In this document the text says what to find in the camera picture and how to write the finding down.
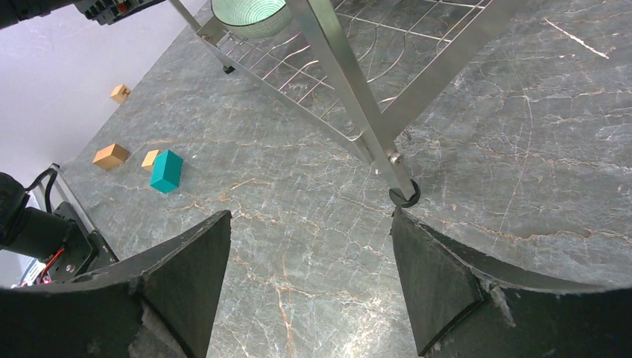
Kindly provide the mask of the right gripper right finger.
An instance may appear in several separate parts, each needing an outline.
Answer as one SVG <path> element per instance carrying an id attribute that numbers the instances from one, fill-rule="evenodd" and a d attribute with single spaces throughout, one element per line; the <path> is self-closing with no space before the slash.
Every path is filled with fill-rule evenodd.
<path id="1" fill-rule="evenodd" d="M 396 208 L 391 238 L 419 357 L 629 357 L 631 288 L 528 271 Z"/>

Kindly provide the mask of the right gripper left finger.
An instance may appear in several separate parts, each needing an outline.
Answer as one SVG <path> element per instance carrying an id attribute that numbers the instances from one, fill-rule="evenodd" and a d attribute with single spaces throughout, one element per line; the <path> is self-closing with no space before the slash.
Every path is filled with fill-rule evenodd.
<path id="1" fill-rule="evenodd" d="M 228 210 L 65 283 L 1 291 L 3 357 L 204 357 L 231 246 Z"/>

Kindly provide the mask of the steel two-tier dish rack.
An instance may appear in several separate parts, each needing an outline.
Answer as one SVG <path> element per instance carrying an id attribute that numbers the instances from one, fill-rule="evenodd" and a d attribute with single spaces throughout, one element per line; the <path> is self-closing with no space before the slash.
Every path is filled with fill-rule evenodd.
<path id="1" fill-rule="evenodd" d="M 239 37 L 213 15 L 176 11 L 221 61 L 375 166 L 399 207 L 420 187 L 396 139 L 507 25 L 518 1 L 285 1 L 274 37 Z"/>

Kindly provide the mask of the pale green bowl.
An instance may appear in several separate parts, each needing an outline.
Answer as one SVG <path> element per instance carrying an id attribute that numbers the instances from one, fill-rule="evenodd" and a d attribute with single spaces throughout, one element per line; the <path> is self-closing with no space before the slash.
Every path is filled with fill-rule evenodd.
<path id="1" fill-rule="evenodd" d="M 292 21 L 284 0 L 212 0 L 210 4 L 222 25 L 248 39 L 274 37 Z"/>

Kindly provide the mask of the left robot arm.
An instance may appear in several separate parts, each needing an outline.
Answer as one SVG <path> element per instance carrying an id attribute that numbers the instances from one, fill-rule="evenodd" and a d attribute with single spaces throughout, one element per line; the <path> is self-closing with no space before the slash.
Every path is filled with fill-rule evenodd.
<path id="1" fill-rule="evenodd" d="M 1 174 L 1 249 L 44 265 L 25 286 L 69 282 L 119 260 L 55 163 L 29 186 Z"/>

